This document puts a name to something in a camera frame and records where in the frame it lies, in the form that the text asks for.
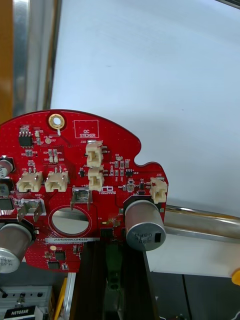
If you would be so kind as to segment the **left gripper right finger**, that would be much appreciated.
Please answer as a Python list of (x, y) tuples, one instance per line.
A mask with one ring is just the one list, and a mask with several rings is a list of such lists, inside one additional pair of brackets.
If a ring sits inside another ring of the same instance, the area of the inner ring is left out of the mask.
[(147, 254), (123, 245), (122, 284), (125, 320), (158, 320)]

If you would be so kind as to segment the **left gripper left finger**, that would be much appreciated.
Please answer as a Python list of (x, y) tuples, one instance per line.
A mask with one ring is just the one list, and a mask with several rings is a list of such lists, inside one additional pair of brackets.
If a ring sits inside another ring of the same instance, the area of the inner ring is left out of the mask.
[(80, 258), (69, 318), (101, 320), (107, 279), (105, 244), (100, 241), (87, 242)]

